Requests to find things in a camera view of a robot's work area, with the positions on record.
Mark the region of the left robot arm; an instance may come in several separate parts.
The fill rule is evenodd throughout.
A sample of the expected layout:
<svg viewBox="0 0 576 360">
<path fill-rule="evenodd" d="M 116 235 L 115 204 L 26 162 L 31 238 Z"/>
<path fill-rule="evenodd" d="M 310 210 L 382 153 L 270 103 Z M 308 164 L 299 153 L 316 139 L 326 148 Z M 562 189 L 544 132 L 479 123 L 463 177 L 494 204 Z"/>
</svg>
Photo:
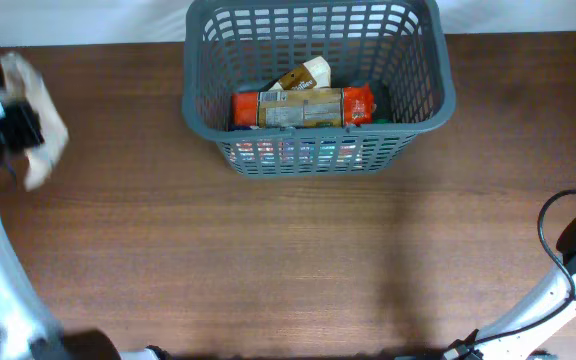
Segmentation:
<svg viewBox="0 0 576 360">
<path fill-rule="evenodd" d="M 25 190 L 42 186 L 69 141 L 41 74 L 20 54 L 0 56 L 0 168 L 14 157 L 28 168 Z M 35 292 L 4 229 L 0 216 L 0 359 L 155 359 L 169 358 L 149 345 L 119 351 L 103 332 L 64 331 Z"/>
</svg>

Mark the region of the beige snack bag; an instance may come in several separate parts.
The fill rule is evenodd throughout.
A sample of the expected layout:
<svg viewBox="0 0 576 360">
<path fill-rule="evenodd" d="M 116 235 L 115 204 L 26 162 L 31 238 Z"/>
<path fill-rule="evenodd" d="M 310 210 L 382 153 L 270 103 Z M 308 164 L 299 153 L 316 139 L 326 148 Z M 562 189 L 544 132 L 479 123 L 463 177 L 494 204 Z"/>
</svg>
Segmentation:
<svg viewBox="0 0 576 360">
<path fill-rule="evenodd" d="M 302 63 L 285 73 L 271 87 L 273 90 L 309 90 L 331 86 L 331 67 L 321 56 Z"/>
</svg>

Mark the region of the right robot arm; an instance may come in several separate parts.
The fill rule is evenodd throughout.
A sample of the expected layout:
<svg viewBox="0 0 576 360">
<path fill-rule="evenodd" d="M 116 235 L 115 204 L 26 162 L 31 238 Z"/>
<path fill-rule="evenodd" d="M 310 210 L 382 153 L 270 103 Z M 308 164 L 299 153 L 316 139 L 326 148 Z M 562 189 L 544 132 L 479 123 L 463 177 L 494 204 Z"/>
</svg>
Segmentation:
<svg viewBox="0 0 576 360">
<path fill-rule="evenodd" d="M 444 359 L 529 359 L 548 338 L 576 317 L 576 218 L 560 235 L 556 249 L 575 285 L 570 304 L 569 283 L 553 267 L 511 310 L 494 323 L 474 332 L 466 341 L 455 342 Z"/>
</svg>

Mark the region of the spaghetti pack red ends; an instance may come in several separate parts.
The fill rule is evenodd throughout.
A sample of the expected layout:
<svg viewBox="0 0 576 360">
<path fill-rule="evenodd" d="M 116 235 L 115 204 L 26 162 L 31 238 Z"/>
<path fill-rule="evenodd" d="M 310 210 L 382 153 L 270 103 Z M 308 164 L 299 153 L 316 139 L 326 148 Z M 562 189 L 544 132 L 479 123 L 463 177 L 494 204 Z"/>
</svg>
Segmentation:
<svg viewBox="0 0 576 360">
<path fill-rule="evenodd" d="M 376 103 L 365 85 L 239 93 L 232 110 L 235 127 L 343 128 L 372 123 Z"/>
</svg>

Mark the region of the grey plastic basket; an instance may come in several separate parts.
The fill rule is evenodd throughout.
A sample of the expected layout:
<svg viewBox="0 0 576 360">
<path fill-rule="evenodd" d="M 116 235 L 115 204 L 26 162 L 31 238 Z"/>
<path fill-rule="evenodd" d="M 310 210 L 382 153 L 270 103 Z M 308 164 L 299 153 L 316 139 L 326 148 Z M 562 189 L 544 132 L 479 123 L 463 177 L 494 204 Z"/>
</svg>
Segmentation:
<svg viewBox="0 0 576 360">
<path fill-rule="evenodd" d="M 366 125 L 243 129 L 237 93 L 270 88 L 315 57 L 335 88 L 369 86 Z M 186 14 L 183 115 L 256 178 L 380 171 L 453 114 L 456 94 L 434 0 L 202 0 Z"/>
</svg>

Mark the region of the tissue multipack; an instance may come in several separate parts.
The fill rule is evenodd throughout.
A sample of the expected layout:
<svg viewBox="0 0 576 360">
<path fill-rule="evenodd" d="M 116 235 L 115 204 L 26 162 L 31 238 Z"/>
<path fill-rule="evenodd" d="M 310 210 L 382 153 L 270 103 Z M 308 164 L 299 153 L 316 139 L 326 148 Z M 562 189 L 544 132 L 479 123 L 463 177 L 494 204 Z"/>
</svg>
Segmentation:
<svg viewBox="0 0 576 360">
<path fill-rule="evenodd" d="M 252 139 L 222 142 L 219 146 L 231 164 L 241 161 L 240 168 L 247 167 L 249 172 L 253 172 L 254 164 L 265 170 L 279 166 L 282 171 L 310 165 L 317 167 L 318 171 L 330 167 L 363 167 L 363 146 L 356 136 Z"/>
</svg>

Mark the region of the brown snack bag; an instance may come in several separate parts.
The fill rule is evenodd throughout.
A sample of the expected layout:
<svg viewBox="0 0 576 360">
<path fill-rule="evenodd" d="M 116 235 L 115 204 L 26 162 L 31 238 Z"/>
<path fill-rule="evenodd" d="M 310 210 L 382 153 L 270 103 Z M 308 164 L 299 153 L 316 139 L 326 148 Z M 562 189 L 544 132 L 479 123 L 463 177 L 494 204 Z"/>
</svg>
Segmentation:
<svg viewBox="0 0 576 360">
<path fill-rule="evenodd" d="M 50 97 L 42 75 L 19 53 L 0 56 L 4 75 L 4 89 L 0 99 L 5 105 L 25 100 L 38 115 L 40 145 L 25 151 L 29 168 L 24 179 L 27 191 L 39 188 L 49 178 L 69 141 L 69 134 Z"/>
</svg>

